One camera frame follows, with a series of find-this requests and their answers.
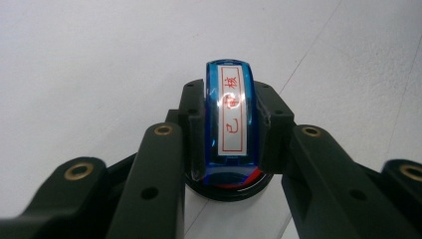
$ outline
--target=blue translucent object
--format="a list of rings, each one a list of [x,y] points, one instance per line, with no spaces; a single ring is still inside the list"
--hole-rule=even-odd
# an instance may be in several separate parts
[[[248,63],[207,64],[205,184],[241,185],[258,165],[254,79]]]

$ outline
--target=white label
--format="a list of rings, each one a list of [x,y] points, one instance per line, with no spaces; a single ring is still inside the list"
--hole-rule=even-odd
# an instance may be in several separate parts
[[[241,66],[218,66],[218,154],[246,155],[247,113]]]

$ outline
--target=mounting hole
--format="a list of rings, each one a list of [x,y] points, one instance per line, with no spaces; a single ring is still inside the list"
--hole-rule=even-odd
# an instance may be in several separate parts
[[[158,189],[156,187],[148,187],[142,190],[140,197],[145,200],[151,200],[158,195]]]
[[[88,162],[79,162],[66,170],[65,178],[70,181],[82,179],[90,175],[94,170],[94,166]]]
[[[404,164],[400,166],[400,171],[407,177],[422,182],[422,168],[420,166]]]
[[[357,189],[351,189],[349,192],[350,196],[359,201],[366,201],[367,197],[366,194]]]
[[[171,134],[172,131],[173,131],[173,128],[168,125],[158,126],[154,130],[155,134],[157,135],[168,135],[168,134]]]
[[[319,129],[316,129],[314,127],[304,127],[302,128],[302,132],[308,136],[315,136],[315,137],[320,136]]]
[[[195,109],[189,109],[189,110],[187,110],[187,112],[190,113],[191,115],[195,115],[195,114],[198,113],[198,111],[195,110]]]

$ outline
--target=white surface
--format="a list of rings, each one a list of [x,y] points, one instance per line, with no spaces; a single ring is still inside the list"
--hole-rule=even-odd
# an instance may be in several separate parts
[[[2,1],[0,217],[71,158],[135,152],[222,58],[249,62],[297,123],[324,127],[357,162],[421,162],[421,12],[419,0]],[[267,217],[235,223],[253,213]],[[186,238],[277,238],[289,209],[279,178],[233,204],[187,190],[185,218]]]

